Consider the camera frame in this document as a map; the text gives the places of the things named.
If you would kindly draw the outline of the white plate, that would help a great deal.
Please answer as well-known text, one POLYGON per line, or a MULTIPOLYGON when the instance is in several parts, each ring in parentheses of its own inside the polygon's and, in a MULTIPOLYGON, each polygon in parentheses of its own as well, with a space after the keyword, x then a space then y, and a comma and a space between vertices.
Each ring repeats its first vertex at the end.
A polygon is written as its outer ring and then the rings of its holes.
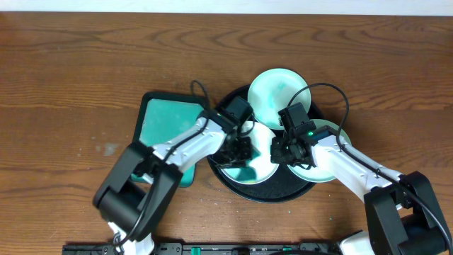
MULTIPOLYGON (((274 164, 270 160, 270 146, 272 144, 272 138, 275 137, 274 132, 266 127, 263 124, 246 121, 242 126, 242 132, 247 132, 250 129, 252 131, 248 133, 247 137, 251 138, 251 144, 253 148, 252 159, 247 161, 245 167, 251 167, 256 170, 258 175, 258 182, 261 183, 269 179, 277 170, 279 164, 274 164)), ((245 168, 245 167, 228 167, 221 168, 221 172, 226 175, 226 177, 234 182, 231 177, 231 170, 235 168, 245 168)))

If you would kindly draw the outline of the dark green sponge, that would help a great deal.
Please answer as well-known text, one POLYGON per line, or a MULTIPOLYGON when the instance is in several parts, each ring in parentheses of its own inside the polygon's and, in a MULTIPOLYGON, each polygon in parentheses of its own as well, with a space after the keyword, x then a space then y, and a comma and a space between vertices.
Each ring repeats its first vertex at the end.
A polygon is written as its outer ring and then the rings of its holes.
POLYGON ((256 170, 251 167, 235 168, 231 170, 231 177, 238 183, 253 184, 258 182, 256 170))

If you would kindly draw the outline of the mint green plate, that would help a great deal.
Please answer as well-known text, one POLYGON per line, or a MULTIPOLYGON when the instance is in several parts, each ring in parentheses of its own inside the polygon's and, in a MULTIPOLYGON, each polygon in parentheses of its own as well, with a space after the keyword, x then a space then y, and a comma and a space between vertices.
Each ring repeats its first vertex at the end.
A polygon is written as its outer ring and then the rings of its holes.
POLYGON ((292 70, 269 69, 253 80, 247 101, 259 123, 272 130, 283 130, 278 112, 287 107, 296 92, 307 86, 307 82, 292 70))
MULTIPOLYGON (((320 128, 324 125, 328 125, 334 130, 338 129, 338 125, 335 123, 324 120, 324 119, 312 119, 315 126, 320 128)), ((327 171, 319 170, 315 166, 310 166, 308 164, 302 164, 300 166, 288 166, 289 169, 299 178, 304 179, 305 181, 314 182, 314 183, 323 183, 332 181, 335 179, 333 174, 328 173, 327 171)))

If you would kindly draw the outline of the mint green plate top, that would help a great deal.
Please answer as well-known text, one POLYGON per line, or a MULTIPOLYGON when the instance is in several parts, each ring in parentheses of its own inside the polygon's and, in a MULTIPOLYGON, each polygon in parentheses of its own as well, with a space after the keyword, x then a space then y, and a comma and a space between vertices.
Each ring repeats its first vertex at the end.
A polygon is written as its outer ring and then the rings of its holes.
POLYGON ((253 80, 247 101, 259 123, 272 130, 283 130, 278 112, 287 107, 296 92, 307 86, 307 82, 292 70, 269 69, 253 80))

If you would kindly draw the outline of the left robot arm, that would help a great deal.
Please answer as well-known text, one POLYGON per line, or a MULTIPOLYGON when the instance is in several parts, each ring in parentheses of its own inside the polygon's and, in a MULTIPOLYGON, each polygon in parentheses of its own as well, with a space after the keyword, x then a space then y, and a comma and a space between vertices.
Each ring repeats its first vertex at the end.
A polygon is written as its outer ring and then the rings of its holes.
POLYGON ((126 147, 93 197, 93 205, 117 227, 113 246, 144 241, 164 216, 183 174, 201 159, 229 146, 253 110, 204 110, 195 124, 173 139, 150 147, 126 147))

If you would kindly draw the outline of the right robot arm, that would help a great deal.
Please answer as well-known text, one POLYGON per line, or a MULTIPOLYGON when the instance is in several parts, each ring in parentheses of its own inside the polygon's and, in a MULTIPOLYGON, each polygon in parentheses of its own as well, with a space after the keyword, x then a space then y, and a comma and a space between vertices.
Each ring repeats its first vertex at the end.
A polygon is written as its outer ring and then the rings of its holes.
POLYGON ((329 126, 275 137, 271 161, 306 164, 333 175, 365 205, 367 231, 339 242, 341 254, 441 254, 452 236, 428 178, 388 169, 348 144, 329 126))

